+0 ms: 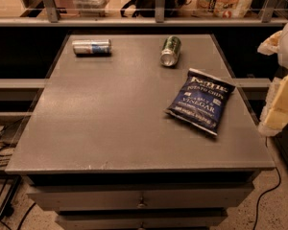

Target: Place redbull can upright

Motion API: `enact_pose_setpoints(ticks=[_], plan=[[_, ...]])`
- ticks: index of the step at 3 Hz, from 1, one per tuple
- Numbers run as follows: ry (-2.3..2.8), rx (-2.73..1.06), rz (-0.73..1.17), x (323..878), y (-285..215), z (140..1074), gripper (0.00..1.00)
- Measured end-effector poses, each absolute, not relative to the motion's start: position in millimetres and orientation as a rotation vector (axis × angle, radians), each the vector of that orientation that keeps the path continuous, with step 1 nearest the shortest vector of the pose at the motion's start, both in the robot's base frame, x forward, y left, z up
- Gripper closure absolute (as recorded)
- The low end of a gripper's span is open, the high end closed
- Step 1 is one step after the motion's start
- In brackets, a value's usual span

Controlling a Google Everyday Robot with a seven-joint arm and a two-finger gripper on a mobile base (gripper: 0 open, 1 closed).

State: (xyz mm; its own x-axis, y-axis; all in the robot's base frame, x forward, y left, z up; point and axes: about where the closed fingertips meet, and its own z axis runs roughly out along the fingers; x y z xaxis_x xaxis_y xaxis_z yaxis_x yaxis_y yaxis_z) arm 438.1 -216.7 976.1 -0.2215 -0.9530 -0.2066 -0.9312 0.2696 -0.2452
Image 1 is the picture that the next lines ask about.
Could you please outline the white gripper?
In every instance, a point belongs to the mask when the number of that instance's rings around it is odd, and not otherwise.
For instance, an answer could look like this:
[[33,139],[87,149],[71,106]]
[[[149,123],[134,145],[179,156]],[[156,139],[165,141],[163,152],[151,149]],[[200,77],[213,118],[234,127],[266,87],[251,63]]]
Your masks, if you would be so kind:
[[[257,52],[266,56],[277,54],[278,64],[288,69],[288,23],[282,31],[265,39]],[[288,75],[273,79],[265,102],[258,131],[266,137],[276,136],[288,125]]]

